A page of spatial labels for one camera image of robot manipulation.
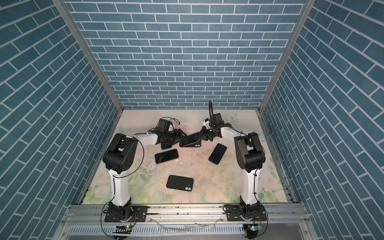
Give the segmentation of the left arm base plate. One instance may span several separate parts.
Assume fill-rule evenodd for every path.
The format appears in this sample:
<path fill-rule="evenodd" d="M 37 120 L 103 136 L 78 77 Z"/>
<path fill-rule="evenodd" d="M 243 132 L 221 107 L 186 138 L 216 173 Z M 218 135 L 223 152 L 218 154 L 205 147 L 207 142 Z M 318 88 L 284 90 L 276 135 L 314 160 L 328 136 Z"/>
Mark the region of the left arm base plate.
<path fill-rule="evenodd" d="M 107 208 L 103 210 L 106 214 L 106 223 L 129 223 L 129 222 L 145 222 L 148 212 L 148 206 L 129 206 L 126 208 L 110 210 Z"/>

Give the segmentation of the purple-edged black phone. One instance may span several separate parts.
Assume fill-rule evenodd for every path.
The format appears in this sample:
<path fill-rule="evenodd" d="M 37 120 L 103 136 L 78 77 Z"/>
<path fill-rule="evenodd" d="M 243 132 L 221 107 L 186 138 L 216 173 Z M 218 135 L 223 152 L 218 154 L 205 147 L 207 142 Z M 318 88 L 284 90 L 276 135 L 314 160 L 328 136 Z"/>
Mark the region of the purple-edged black phone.
<path fill-rule="evenodd" d="M 165 163 L 179 158 L 178 150 L 173 149 L 155 155 L 156 164 Z"/>

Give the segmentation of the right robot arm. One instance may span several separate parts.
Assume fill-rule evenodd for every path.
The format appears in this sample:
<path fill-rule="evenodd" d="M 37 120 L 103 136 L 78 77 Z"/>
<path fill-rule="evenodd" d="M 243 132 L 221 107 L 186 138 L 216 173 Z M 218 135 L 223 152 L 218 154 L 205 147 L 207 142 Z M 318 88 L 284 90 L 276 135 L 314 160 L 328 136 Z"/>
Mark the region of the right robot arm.
<path fill-rule="evenodd" d="M 251 219 L 262 210 L 257 184 L 266 156 L 260 138 L 254 132 L 237 131 L 231 124 L 224 122 L 221 114 L 210 113 L 210 117 L 203 122 L 199 138 L 203 141 L 213 141 L 215 137 L 228 139 L 235 146 L 238 165 L 244 171 L 244 186 L 239 204 L 240 213 L 244 219 Z"/>

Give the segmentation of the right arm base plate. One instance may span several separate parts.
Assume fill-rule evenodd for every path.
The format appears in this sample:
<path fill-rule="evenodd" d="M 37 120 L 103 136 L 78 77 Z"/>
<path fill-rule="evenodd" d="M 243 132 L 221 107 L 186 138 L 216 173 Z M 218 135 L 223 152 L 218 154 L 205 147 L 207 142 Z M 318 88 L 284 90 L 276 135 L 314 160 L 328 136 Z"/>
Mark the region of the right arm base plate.
<path fill-rule="evenodd" d="M 246 205 L 240 203 L 237 205 L 225 204 L 222 206 L 223 211 L 226 214 L 227 221 L 239 222 L 239 221 L 266 221 L 267 212 L 263 208 L 262 204 L 256 203 L 252 205 Z"/>

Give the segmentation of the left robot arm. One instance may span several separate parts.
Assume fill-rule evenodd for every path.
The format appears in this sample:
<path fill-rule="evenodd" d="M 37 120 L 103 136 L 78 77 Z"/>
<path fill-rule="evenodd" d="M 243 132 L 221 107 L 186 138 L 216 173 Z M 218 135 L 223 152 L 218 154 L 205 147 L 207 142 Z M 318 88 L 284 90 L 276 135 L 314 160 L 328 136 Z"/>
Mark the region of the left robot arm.
<path fill-rule="evenodd" d="M 160 119 L 154 129 L 145 133 L 127 136 L 122 133 L 116 134 L 107 147 L 103 162 L 112 183 L 112 200 L 108 203 L 108 211 L 122 219 L 128 220 L 132 215 L 132 198 L 128 190 L 128 173 L 134 163 L 137 147 L 162 144 L 171 147 L 177 144 L 186 134 L 173 127 L 171 120 Z"/>

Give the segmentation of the light blue phone case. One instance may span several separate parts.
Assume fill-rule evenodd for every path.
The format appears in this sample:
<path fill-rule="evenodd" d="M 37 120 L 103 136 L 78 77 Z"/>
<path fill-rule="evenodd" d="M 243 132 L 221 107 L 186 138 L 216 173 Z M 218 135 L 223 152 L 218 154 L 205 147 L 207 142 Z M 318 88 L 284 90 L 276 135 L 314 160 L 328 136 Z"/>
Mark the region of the light blue phone case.
<path fill-rule="evenodd" d="M 161 143 L 161 149 L 162 149 L 162 150 L 171 149 L 172 146 L 173 146 L 173 143 L 172 143 L 172 142 L 164 142 L 164 143 Z"/>

